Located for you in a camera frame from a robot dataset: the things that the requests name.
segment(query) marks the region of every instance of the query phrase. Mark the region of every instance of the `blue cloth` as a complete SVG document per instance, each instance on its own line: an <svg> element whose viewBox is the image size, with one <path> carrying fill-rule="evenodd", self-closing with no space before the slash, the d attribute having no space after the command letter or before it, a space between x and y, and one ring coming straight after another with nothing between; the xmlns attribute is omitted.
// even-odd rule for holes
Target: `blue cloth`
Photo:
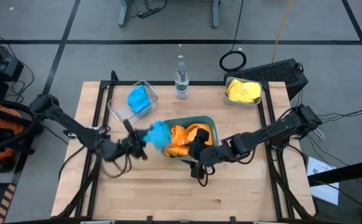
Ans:
<svg viewBox="0 0 362 224"><path fill-rule="evenodd" d="M156 121L150 125L150 131L143 137L144 142L152 142L157 150L164 150L164 147L171 144L171 131L167 124Z"/></svg>
<svg viewBox="0 0 362 224"><path fill-rule="evenodd" d="M139 113L150 105L149 96L143 85L131 91L128 95L128 105L134 113Z"/></svg>

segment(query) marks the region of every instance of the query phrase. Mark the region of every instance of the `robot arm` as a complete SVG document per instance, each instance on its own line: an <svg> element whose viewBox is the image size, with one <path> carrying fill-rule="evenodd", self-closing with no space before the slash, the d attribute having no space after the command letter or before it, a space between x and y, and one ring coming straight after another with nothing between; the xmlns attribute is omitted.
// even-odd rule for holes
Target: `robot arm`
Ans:
<svg viewBox="0 0 362 224"><path fill-rule="evenodd" d="M34 114L56 121L75 133L81 144L93 149L105 161L114 161L124 154L131 154L137 159L148 158L143 150L146 143L142 139L149 130L134 130L128 120L124 121L126 130L129 132L128 137L115 143L110 140L110 136L100 134L99 130L86 128L65 114L59 107L58 99L52 95L39 95L30 104L30 109Z"/></svg>
<svg viewBox="0 0 362 224"><path fill-rule="evenodd" d="M271 145L282 147L288 143L291 136L296 135L302 139L322 124L309 106L300 105L289 111L289 114L281 116L277 122L265 128L223 139L221 146L205 145L208 132L199 129L194 141L189 144L189 155L206 167L220 162L237 162L248 157L262 142L270 141Z"/></svg>

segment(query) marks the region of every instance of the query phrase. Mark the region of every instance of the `yellow cable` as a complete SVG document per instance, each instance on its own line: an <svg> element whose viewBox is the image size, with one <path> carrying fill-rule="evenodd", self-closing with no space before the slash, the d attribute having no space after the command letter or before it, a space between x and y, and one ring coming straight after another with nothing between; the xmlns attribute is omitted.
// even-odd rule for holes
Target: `yellow cable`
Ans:
<svg viewBox="0 0 362 224"><path fill-rule="evenodd" d="M280 25L280 30L278 31L278 36L276 37L274 55L272 56L272 63L275 62L276 53L278 51L278 42L279 42L280 33L282 32L283 27L285 26L285 22L286 22L288 14L290 12L290 9L292 8L292 4L293 4L293 0L290 0L290 3L287 6L285 17L283 18L282 24Z"/></svg>

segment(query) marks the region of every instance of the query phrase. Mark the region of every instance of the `clear plastic bin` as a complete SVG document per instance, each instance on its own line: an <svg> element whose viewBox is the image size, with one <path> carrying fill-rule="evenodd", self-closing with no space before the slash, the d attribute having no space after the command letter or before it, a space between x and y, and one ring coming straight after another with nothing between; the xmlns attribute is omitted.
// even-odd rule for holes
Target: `clear plastic bin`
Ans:
<svg viewBox="0 0 362 224"><path fill-rule="evenodd" d="M140 85L145 88L150 100L150 104L138 113L134 113L131 107L128 105L128 95ZM138 81L132 85L129 90L124 91L119 96L121 99L114 98L108 102L108 109L110 110L110 113L121 122L127 119L131 124L133 124L157 108L157 91L148 82L143 80Z"/></svg>

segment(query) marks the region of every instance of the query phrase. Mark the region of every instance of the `yellow cloth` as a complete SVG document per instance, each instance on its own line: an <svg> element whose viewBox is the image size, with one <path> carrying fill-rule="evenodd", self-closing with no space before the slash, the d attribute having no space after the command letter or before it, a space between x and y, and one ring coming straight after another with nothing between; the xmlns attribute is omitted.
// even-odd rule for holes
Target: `yellow cloth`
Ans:
<svg viewBox="0 0 362 224"><path fill-rule="evenodd" d="M207 124L192 124L186 130L180 125L174 125L171 127L172 144L164 148L164 154L168 157L188 156L189 148L185 145L194 140L199 128L209 132L206 144L212 146L211 129Z"/></svg>
<svg viewBox="0 0 362 224"><path fill-rule="evenodd" d="M261 86L255 82L242 83L239 80L232 80L226 89L228 98L240 103L255 103L261 95Z"/></svg>

